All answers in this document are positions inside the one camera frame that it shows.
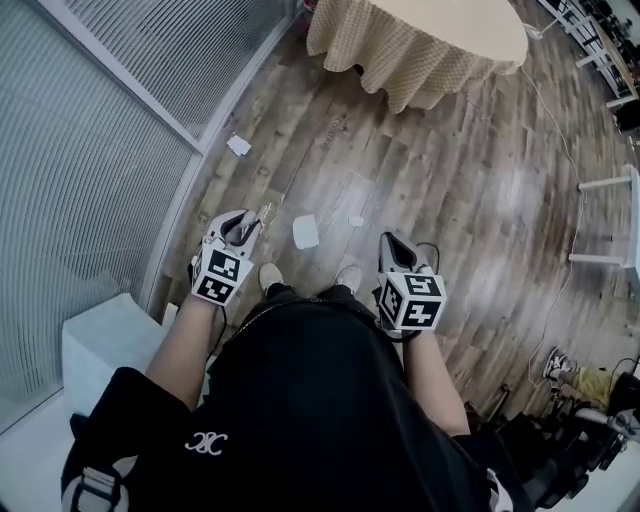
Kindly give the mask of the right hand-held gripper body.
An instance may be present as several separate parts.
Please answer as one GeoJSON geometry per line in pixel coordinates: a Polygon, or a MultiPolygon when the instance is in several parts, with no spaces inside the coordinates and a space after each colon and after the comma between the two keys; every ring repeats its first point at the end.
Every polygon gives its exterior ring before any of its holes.
{"type": "Polygon", "coordinates": [[[435,331],[447,302],[444,281],[431,269],[378,274],[374,297],[380,328],[396,343],[435,331]]]}

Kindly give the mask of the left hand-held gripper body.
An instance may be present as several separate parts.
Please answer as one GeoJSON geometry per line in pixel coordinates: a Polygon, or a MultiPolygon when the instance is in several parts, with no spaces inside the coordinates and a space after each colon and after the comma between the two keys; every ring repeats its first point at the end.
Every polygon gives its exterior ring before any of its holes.
{"type": "Polygon", "coordinates": [[[253,268],[253,263],[227,249],[221,239],[204,239],[192,258],[191,294],[227,306],[253,268]]]}

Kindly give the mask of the person's left forearm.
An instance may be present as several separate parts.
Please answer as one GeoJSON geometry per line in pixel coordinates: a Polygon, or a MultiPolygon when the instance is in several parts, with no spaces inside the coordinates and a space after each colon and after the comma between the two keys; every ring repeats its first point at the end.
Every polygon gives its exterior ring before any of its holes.
{"type": "Polygon", "coordinates": [[[188,295],[145,375],[193,411],[203,386],[217,306],[188,295]]]}

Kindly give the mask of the person's right forearm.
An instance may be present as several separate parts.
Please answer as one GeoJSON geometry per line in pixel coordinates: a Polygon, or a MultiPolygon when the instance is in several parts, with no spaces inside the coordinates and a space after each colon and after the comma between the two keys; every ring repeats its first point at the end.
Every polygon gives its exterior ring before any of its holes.
{"type": "Polygon", "coordinates": [[[464,404],[433,332],[421,331],[403,346],[408,387],[425,415],[451,437],[470,434],[464,404]]]}

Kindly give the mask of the person's left beige shoe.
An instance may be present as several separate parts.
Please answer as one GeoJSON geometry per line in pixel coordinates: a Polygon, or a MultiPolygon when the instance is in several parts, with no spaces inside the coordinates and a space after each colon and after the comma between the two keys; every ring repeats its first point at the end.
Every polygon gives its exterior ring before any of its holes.
{"type": "Polygon", "coordinates": [[[269,288],[275,284],[282,284],[283,276],[278,267],[268,262],[263,264],[259,269],[259,284],[265,296],[268,295],[269,288]]]}

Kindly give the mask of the person's beige shoe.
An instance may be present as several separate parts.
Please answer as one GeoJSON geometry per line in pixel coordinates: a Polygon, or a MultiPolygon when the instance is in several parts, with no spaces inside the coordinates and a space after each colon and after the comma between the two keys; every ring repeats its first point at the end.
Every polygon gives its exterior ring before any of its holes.
{"type": "Polygon", "coordinates": [[[269,288],[275,284],[282,284],[283,276],[278,267],[268,262],[263,264],[259,269],[259,284],[265,296],[268,295],[269,288]]]}
{"type": "Polygon", "coordinates": [[[355,295],[360,288],[362,272],[356,265],[344,267],[336,276],[334,284],[345,287],[351,295],[355,295]]]}

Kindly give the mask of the person's right beige shoe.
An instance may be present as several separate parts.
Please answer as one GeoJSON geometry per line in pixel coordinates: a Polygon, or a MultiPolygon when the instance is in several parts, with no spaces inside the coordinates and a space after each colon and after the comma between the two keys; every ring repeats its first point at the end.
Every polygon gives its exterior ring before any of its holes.
{"type": "Polygon", "coordinates": [[[336,276],[334,284],[345,287],[351,295],[355,295],[360,288],[362,272],[356,265],[344,267],[336,276]]]}

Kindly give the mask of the person's black trousers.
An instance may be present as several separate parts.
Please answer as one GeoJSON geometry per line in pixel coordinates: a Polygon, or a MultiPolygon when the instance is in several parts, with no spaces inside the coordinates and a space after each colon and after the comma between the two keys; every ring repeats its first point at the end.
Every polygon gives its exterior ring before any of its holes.
{"type": "MultiPolygon", "coordinates": [[[[341,284],[335,284],[325,289],[320,292],[316,298],[351,304],[354,306],[363,306],[363,303],[354,296],[351,289],[341,284]]],[[[266,301],[286,301],[296,299],[301,299],[301,296],[292,287],[282,283],[275,283],[271,285],[265,292],[266,301]]]]}

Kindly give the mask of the white box cabinet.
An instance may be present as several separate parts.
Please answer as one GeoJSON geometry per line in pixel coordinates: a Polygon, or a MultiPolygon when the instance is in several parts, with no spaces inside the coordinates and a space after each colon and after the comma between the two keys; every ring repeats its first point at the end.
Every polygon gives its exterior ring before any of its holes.
{"type": "Polygon", "coordinates": [[[128,293],[65,321],[62,374],[69,412],[90,415],[118,368],[144,372],[165,334],[128,293]]]}

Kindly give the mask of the person's black shirt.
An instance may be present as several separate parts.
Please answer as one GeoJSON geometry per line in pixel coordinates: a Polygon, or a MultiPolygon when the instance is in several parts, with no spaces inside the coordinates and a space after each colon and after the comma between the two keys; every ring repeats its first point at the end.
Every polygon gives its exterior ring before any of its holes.
{"type": "Polygon", "coordinates": [[[64,512],[525,512],[496,439],[447,433],[391,344],[342,306],[249,320],[195,409],[117,369],[61,477],[64,512]]]}

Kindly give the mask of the black office chair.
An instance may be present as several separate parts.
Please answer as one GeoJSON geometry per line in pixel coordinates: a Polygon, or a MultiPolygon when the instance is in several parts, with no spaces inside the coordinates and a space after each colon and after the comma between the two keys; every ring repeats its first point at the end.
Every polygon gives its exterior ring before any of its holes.
{"type": "Polygon", "coordinates": [[[545,417],[522,413],[497,430],[534,506],[551,509],[575,498],[592,473],[607,470],[632,441],[640,441],[640,413],[608,414],[569,401],[545,417]]]}

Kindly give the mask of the white rectangular table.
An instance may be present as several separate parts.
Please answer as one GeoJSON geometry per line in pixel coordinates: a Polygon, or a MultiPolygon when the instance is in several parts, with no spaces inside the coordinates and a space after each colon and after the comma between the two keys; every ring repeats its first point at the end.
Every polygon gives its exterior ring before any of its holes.
{"type": "Polygon", "coordinates": [[[579,254],[572,251],[568,255],[570,263],[595,264],[620,268],[636,294],[640,294],[640,172],[632,165],[622,166],[621,175],[603,180],[579,183],[581,194],[600,188],[624,186],[630,193],[630,227],[626,253],[622,257],[579,254]]]}

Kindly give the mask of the round table beige tablecloth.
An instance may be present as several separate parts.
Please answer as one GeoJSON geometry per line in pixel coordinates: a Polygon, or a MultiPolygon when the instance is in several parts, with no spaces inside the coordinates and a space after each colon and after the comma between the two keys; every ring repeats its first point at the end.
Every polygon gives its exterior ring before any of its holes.
{"type": "Polygon", "coordinates": [[[328,71],[361,67],[362,88],[385,91],[394,114],[510,75],[528,53],[509,0],[318,0],[306,45],[328,71]]]}

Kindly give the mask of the white floor stand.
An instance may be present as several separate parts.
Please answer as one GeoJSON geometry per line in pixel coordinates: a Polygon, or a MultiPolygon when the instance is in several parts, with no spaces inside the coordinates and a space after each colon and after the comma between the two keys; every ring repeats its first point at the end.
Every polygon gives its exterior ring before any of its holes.
{"type": "Polygon", "coordinates": [[[542,40],[545,33],[554,25],[560,25],[564,29],[569,26],[569,18],[574,13],[574,6],[569,0],[535,0],[550,16],[551,21],[543,28],[537,28],[524,23],[526,34],[534,40],[542,40]]]}

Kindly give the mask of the wooden desk white legs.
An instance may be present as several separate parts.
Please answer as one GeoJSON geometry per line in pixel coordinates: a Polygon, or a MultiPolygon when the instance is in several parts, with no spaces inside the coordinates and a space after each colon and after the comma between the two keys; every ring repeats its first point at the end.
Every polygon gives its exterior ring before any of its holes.
{"type": "Polygon", "coordinates": [[[605,104],[609,111],[640,100],[640,86],[623,58],[622,42],[609,36],[580,0],[536,1],[552,17],[549,27],[558,24],[581,50],[574,66],[592,69],[610,89],[613,97],[605,104]]]}

